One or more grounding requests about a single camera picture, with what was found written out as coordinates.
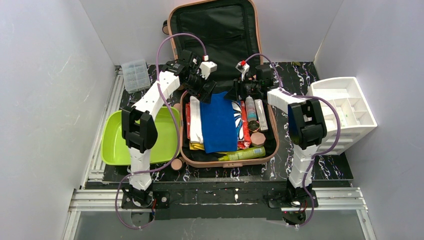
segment white wall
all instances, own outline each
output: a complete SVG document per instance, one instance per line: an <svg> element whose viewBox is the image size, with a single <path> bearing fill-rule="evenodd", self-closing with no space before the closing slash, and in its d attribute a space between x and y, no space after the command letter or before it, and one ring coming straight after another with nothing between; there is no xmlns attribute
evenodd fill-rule
<svg viewBox="0 0 424 240"><path fill-rule="evenodd" d="M423 239L424 2L345 0L315 59L356 76L378 127L347 150L378 239Z"/></svg>
<svg viewBox="0 0 424 240"><path fill-rule="evenodd" d="M80 0L115 65L156 60L171 11L197 0ZM343 0L254 0L262 52L273 61L313 61ZM166 44L160 62L173 58Z"/></svg>
<svg viewBox="0 0 424 240"><path fill-rule="evenodd" d="M0 73L0 239L60 239L114 66L79 1L6 0Z"/></svg>

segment suitcase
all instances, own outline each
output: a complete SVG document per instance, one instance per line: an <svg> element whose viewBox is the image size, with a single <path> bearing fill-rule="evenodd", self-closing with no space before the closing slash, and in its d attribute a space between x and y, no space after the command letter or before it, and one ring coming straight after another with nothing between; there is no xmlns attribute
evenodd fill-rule
<svg viewBox="0 0 424 240"><path fill-rule="evenodd" d="M250 0L206 0L182 5L174 9L167 20L170 35L176 33L191 33L200 38L207 50L209 60L218 65L217 70L209 76L216 81L213 93L229 91L234 79L240 77L236 64L254 53L261 52L259 26L256 8ZM175 59L184 49L203 55L199 42L188 36L171 39ZM248 64L254 70L262 64L261 57L252 58ZM223 167L234 168L246 165L258 165L269 161L279 148L277 123L272 107L263 102L268 131L265 135L265 156L255 159L237 161L218 161L222 155L206 154L203 150L190 150L187 138L186 103L190 95L186 92L181 96L180 104L180 158L186 164L196 168Z"/></svg>

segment green tube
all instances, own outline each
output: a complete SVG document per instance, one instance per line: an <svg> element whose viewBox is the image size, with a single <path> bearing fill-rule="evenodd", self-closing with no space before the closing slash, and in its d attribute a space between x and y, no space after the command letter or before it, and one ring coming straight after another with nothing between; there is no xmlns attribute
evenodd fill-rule
<svg viewBox="0 0 424 240"><path fill-rule="evenodd" d="M228 153L226 156L218 158L218 161L237 161L245 159L254 159L265 156L265 148L251 147L243 150Z"/></svg>

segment transparent compartment box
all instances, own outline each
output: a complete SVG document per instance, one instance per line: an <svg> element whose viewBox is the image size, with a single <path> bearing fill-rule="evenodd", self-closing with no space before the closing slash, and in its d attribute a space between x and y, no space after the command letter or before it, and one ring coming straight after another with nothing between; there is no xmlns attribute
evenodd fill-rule
<svg viewBox="0 0 424 240"><path fill-rule="evenodd" d="M340 155L377 127L356 77L334 77L314 82L307 91L309 96L321 97L335 107L340 118L341 134L336 147L326 155ZM336 139L337 123L331 109L320 102L327 127L327 136L318 151L330 148Z"/></svg>
<svg viewBox="0 0 424 240"><path fill-rule="evenodd" d="M132 94L151 86L147 64L144 59L127 62L121 65L125 90Z"/></svg>

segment blue cloth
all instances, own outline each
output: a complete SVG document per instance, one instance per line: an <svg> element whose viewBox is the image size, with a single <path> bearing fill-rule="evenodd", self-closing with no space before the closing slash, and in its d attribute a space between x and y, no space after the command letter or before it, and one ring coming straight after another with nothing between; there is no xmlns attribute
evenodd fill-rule
<svg viewBox="0 0 424 240"><path fill-rule="evenodd" d="M210 104L200 103L201 131L204 151L237 151L238 135L234 123L232 101L224 99L227 92L212 94Z"/></svg>

